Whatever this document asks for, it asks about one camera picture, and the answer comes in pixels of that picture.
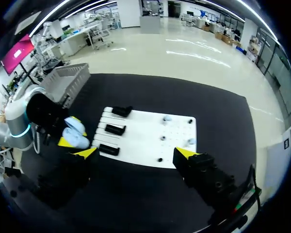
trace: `box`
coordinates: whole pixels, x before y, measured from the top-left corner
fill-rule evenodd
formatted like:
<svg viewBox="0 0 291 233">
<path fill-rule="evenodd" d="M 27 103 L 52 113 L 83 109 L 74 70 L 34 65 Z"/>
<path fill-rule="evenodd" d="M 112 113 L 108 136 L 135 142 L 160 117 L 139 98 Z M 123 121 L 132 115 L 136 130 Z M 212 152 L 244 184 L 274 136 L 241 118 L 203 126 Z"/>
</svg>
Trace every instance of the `box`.
<svg viewBox="0 0 291 233">
<path fill-rule="evenodd" d="M 202 29 L 203 29 L 204 31 L 206 31 L 206 32 L 209 32 L 209 28 L 210 28 L 210 27 L 206 27 L 205 25 L 202 26 Z"/>
<path fill-rule="evenodd" d="M 222 33 L 215 33 L 214 34 L 214 37 L 217 38 L 217 39 L 219 39 L 219 40 L 222 40 L 222 36 L 223 36 Z"/>
<path fill-rule="evenodd" d="M 222 35 L 222 40 L 224 41 L 224 43 L 232 46 L 232 39 L 230 37 Z"/>
</svg>

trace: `pink screen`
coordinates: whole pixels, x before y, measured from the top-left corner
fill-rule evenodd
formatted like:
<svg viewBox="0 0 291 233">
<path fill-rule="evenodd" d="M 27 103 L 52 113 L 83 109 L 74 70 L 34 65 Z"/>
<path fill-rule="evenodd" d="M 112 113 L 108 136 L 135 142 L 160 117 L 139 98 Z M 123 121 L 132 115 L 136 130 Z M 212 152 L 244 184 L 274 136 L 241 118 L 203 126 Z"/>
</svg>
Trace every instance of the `pink screen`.
<svg viewBox="0 0 291 233">
<path fill-rule="evenodd" d="M 30 38 L 25 35 L 13 48 L 5 55 L 2 60 L 4 68 L 11 74 L 16 66 L 34 49 Z"/>
</svg>

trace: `black table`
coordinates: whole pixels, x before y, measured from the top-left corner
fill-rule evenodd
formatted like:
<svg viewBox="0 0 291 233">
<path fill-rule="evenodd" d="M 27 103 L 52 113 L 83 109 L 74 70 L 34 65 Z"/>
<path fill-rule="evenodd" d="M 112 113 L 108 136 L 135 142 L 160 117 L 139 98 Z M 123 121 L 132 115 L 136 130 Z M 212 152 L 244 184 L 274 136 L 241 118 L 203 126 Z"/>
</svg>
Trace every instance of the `black table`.
<svg viewBox="0 0 291 233">
<path fill-rule="evenodd" d="M 247 101 L 237 94 L 189 81 L 129 74 L 92 74 L 70 108 L 92 141 L 106 106 L 192 116 L 197 151 L 215 157 L 220 169 L 242 183 L 256 162 Z M 68 151 L 56 144 L 24 152 L 31 179 L 60 163 Z M 194 232 L 207 226 L 213 209 L 189 189 L 175 169 L 128 164 L 101 156 L 97 177 L 59 210 L 79 229 L 98 232 Z"/>
</svg>

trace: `white board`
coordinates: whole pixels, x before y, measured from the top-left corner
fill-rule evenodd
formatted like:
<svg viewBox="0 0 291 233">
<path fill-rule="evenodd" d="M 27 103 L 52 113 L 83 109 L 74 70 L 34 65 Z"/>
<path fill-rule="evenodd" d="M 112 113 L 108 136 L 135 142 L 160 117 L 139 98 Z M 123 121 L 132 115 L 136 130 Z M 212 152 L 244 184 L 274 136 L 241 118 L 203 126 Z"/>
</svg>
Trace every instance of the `white board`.
<svg viewBox="0 0 291 233">
<path fill-rule="evenodd" d="M 282 184 L 291 160 L 291 127 L 282 134 L 283 141 L 267 148 L 264 187 L 273 197 Z"/>
<path fill-rule="evenodd" d="M 114 148 L 120 148 L 118 156 L 100 152 L 100 155 L 116 159 L 122 162 L 173 168 L 173 154 L 175 147 L 196 152 L 196 144 L 189 145 L 188 140 L 196 141 L 196 119 L 191 116 L 169 115 L 171 121 L 163 123 L 167 114 L 150 113 L 132 110 L 127 118 L 111 113 L 112 108 L 106 107 L 102 116 L 94 140 L 93 147 L 104 144 Z M 106 132 L 106 124 L 111 124 L 126 130 L 122 136 Z"/>
</svg>

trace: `gray plastic crate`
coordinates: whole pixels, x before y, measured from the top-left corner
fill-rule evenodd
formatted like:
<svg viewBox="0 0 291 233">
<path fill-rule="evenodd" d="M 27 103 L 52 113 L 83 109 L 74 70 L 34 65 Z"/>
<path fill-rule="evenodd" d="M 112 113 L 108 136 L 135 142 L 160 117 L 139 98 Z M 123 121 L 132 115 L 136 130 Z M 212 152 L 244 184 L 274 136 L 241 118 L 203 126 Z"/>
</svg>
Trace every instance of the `gray plastic crate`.
<svg viewBox="0 0 291 233">
<path fill-rule="evenodd" d="M 57 67 L 47 75 L 40 86 L 45 88 L 57 103 L 62 104 L 69 96 L 64 104 L 65 108 L 69 108 L 89 77 L 87 63 Z"/>
</svg>

